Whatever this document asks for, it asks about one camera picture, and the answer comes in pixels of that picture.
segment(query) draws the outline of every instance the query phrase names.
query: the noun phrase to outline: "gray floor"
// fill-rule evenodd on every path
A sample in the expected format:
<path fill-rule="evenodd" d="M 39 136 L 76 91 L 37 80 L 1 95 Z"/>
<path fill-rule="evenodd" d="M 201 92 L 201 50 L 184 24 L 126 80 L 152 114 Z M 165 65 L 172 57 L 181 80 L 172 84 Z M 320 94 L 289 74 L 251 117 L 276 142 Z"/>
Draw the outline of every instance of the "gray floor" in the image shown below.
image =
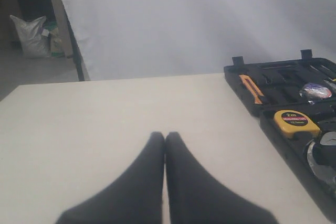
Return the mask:
<path fill-rule="evenodd" d="M 0 48 L 0 101 L 17 86 L 78 81 L 72 59 L 26 59 L 20 49 Z"/>

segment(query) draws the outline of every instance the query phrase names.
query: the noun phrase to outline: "tool case compartment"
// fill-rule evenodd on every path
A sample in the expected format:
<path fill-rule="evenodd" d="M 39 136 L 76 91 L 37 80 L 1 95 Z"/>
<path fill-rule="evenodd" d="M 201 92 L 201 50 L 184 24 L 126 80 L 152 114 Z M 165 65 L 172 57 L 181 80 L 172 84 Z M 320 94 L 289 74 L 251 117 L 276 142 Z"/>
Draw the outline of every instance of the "tool case compartment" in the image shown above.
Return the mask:
<path fill-rule="evenodd" d="M 226 81 L 250 114 L 260 117 L 260 127 L 321 211 L 336 222 L 336 181 L 334 185 L 321 179 L 326 167 L 332 171 L 331 176 L 334 171 L 336 175 L 336 145 L 321 145 L 321 138 L 328 132 L 335 132 L 336 138 L 336 64 L 313 58 L 309 49 L 302 50 L 297 60 L 244 64 L 242 57 L 233 57 L 233 63 L 224 67 Z M 331 96 L 310 102 L 301 93 L 307 83 L 326 87 Z M 298 112 L 294 113 L 298 121 L 303 115 L 304 125 L 311 122 L 318 134 L 295 131 L 299 128 L 295 125 L 294 134 L 287 135 L 282 128 L 289 127 L 285 121 L 288 118 L 283 116 L 286 111 Z M 281 115 L 281 124 L 275 120 L 276 114 Z M 309 162 L 312 157 L 318 166 Z"/>

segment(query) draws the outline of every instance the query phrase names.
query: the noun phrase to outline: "tool case latch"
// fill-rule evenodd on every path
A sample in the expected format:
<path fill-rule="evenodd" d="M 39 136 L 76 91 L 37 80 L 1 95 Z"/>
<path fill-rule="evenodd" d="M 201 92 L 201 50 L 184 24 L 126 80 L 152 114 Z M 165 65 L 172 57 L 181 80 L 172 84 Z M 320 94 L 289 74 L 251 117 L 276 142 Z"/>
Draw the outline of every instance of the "tool case latch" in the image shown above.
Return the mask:
<path fill-rule="evenodd" d="M 302 60 L 308 60 L 308 59 L 313 58 L 313 53 L 311 49 L 301 50 L 301 58 Z"/>
<path fill-rule="evenodd" d="M 242 56 L 232 57 L 232 62 L 233 62 L 233 65 L 235 66 L 244 65 L 244 59 Z"/>

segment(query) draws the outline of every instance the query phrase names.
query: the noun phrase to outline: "tool case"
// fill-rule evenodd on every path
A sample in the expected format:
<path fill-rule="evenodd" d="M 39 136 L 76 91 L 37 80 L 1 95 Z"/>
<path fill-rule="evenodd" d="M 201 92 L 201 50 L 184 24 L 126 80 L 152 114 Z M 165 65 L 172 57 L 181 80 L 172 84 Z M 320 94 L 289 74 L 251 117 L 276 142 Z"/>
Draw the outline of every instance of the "tool case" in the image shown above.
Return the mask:
<path fill-rule="evenodd" d="M 313 58 L 244 64 L 225 79 L 325 216 L 336 222 L 336 64 Z"/>

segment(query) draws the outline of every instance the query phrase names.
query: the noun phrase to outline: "white cloth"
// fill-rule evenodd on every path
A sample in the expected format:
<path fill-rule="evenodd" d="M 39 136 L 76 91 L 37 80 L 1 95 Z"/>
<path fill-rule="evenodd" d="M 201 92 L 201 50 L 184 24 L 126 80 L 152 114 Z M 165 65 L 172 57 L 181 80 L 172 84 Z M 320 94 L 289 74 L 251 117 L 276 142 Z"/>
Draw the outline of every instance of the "white cloth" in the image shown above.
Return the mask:
<path fill-rule="evenodd" d="M 336 56 L 336 0 L 63 0 L 92 80 Z"/>

